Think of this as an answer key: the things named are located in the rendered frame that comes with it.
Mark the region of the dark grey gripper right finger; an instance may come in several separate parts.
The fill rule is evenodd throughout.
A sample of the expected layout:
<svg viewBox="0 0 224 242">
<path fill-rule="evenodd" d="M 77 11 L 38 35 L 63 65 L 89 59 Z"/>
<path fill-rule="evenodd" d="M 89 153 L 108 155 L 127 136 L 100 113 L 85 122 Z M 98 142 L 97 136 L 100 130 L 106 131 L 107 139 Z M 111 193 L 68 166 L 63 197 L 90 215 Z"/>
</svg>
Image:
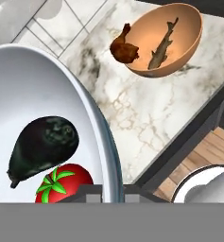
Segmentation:
<svg viewBox="0 0 224 242">
<path fill-rule="evenodd" d="M 124 186 L 124 201 L 125 203 L 167 203 L 167 200 L 161 199 L 133 184 Z"/>
</svg>

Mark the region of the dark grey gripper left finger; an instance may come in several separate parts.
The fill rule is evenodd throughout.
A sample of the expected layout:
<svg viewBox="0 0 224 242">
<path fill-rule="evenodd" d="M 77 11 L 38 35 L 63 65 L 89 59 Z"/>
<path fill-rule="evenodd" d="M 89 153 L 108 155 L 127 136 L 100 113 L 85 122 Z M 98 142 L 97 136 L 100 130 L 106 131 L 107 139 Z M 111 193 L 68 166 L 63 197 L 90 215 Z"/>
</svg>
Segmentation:
<svg viewBox="0 0 224 242">
<path fill-rule="evenodd" d="M 102 202 L 102 185 L 101 184 L 82 184 L 78 191 L 60 203 L 101 203 Z"/>
</svg>

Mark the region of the large white bowl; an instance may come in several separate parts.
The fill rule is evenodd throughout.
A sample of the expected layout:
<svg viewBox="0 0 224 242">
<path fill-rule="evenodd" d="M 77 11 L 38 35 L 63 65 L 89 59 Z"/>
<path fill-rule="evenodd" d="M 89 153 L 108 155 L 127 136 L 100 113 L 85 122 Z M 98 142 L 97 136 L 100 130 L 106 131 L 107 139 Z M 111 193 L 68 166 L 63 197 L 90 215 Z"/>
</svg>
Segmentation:
<svg viewBox="0 0 224 242">
<path fill-rule="evenodd" d="M 56 58 L 38 48 L 0 45 L 0 203 L 33 202 L 45 174 L 14 189 L 9 158 L 23 128 L 43 116 L 60 116 L 77 129 L 78 150 L 69 159 L 102 186 L 104 202 L 123 200 L 121 165 L 108 123 L 81 82 Z"/>
</svg>

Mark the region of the red tomato with green stem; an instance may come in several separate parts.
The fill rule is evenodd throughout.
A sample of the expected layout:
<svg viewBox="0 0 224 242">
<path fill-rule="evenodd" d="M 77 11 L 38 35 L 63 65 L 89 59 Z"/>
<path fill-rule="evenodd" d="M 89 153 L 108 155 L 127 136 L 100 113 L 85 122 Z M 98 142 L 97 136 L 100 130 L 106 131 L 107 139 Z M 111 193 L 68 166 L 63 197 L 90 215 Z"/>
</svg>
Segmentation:
<svg viewBox="0 0 224 242">
<path fill-rule="evenodd" d="M 83 184 L 93 184 L 90 173 L 79 164 L 57 166 L 43 177 L 36 190 L 36 203 L 56 203 L 73 196 Z"/>
</svg>

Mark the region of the dark purple eggplant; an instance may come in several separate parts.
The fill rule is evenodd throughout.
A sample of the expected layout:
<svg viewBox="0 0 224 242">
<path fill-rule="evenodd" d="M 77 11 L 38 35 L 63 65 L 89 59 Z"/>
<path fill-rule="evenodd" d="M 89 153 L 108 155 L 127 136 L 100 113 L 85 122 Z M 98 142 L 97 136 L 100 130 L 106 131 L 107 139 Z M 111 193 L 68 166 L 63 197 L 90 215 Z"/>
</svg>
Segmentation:
<svg viewBox="0 0 224 242">
<path fill-rule="evenodd" d="M 44 116 L 33 120 L 21 131 L 9 159 L 7 174 L 15 189 L 46 169 L 69 160 L 78 149 L 75 126 L 59 116 Z"/>
</svg>

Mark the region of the brown chicken drumstick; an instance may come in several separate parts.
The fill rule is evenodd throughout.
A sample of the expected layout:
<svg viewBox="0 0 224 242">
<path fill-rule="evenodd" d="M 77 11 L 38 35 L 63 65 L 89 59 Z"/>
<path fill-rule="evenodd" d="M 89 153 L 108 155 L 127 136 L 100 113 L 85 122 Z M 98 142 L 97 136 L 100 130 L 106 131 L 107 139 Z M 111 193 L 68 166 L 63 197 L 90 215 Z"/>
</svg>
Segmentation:
<svg viewBox="0 0 224 242">
<path fill-rule="evenodd" d="M 129 23 L 124 24 L 122 32 L 116 37 L 111 45 L 110 51 L 113 57 L 121 63 L 132 63 L 139 58 L 139 48 L 126 42 L 126 36 L 130 32 Z"/>
</svg>

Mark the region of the grey-brown fish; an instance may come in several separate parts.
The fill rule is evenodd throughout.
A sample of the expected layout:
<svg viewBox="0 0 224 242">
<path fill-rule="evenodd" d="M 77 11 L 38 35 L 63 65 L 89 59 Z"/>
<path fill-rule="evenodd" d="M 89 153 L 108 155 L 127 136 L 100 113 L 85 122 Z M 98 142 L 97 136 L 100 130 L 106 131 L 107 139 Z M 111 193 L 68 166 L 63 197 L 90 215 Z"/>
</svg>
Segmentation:
<svg viewBox="0 0 224 242">
<path fill-rule="evenodd" d="M 179 18 L 176 18 L 174 23 L 167 22 L 167 32 L 165 33 L 160 44 L 158 45 L 156 51 L 151 52 L 151 60 L 149 61 L 147 66 L 148 70 L 159 68 L 161 64 L 166 60 L 167 47 L 173 43 L 173 41 L 170 40 L 170 36 L 173 33 L 173 29 L 178 21 Z"/>
</svg>

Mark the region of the tan bowl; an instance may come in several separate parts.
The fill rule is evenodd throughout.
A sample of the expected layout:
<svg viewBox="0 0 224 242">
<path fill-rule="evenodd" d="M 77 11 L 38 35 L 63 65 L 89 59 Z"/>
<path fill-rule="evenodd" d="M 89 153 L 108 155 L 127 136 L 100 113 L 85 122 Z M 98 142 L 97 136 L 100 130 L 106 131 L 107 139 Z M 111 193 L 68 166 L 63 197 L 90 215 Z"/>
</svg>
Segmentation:
<svg viewBox="0 0 224 242">
<path fill-rule="evenodd" d="M 156 51 L 168 30 L 167 23 L 174 23 L 169 36 L 172 42 L 166 48 L 166 60 L 159 68 L 149 69 L 152 52 Z M 146 78 L 166 77 L 181 69 L 195 54 L 202 35 L 202 16 L 198 9 L 184 3 L 158 6 L 147 12 L 132 25 L 126 41 L 139 47 L 139 58 L 127 64 L 131 72 Z"/>
</svg>

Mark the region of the white round object black rim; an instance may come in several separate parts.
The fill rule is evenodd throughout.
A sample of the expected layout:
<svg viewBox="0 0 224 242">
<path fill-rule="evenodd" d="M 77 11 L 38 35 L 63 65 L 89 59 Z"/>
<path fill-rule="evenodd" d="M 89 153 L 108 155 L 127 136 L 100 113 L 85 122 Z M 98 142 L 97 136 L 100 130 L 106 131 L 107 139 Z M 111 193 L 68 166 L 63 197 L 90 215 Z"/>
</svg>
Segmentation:
<svg viewBox="0 0 224 242">
<path fill-rule="evenodd" d="M 224 203 L 224 164 L 203 166 L 177 186 L 172 203 Z"/>
</svg>

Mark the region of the dark counter cabinet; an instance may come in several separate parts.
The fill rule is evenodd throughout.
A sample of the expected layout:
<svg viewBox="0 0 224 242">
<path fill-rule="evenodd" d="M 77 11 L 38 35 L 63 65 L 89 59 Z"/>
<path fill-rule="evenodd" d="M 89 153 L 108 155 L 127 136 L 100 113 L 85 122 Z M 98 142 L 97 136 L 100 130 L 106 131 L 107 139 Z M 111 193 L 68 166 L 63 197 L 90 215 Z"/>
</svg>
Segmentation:
<svg viewBox="0 0 224 242">
<path fill-rule="evenodd" d="M 224 112 L 224 82 L 133 182 L 155 191 L 203 138 L 218 127 Z"/>
</svg>

